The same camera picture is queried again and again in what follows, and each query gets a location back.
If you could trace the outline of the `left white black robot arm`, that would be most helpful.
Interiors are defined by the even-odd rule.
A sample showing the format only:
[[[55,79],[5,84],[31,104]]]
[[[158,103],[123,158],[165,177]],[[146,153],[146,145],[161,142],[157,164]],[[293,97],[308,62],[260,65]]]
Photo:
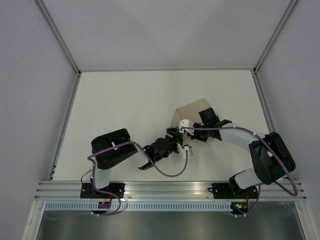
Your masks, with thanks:
[[[101,135],[91,141],[92,162],[91,191],[98,198],[104,198],[109,193],[111,170],[127,159],[132,159],[135,166],[142,171],[152,167],[162,175],[175,178],[187,168],[188,160],[193,155],[192,148],[183,144],[183,135],[177,127],[166,129],[165,137],[157,138],[152,144],[141,147],[133,141],[125,128]],[[172,153],[182,156],[185,160],[181,172],[170,175],[161,171],[156,163]]]

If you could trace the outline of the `beige cloth napkin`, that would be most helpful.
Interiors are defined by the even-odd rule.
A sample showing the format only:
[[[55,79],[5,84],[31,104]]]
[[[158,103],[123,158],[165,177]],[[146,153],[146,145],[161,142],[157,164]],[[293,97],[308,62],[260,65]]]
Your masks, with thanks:
[[[194,123],[201,123],[202,120],[200,118],[199,112],[208,108],[211,108],[211,105],[204,98],[177,108],[173,113],[173,117],[167,129],[178,127],[181,120],[190,120]]]

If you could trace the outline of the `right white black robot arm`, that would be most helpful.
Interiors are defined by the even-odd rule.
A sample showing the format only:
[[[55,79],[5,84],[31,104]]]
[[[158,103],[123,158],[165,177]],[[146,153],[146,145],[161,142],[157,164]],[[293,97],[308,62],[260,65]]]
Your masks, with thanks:
[[[252,167],[229,178],[228,192],[235,198],[241,197],[247,188],[257,185],[270,185],[287,177],[293,191],[278,184],[292,196],[298,195],[297,187],[290,175],[296,163],[282,137],[277,132],[255,133],[237,126],[228,119],[220,120],[212,108],[199,112],[202,122],[182,124],[181,131],[188,132],[191,139],[206,142],[208,138],[231,143],[248,151]]]

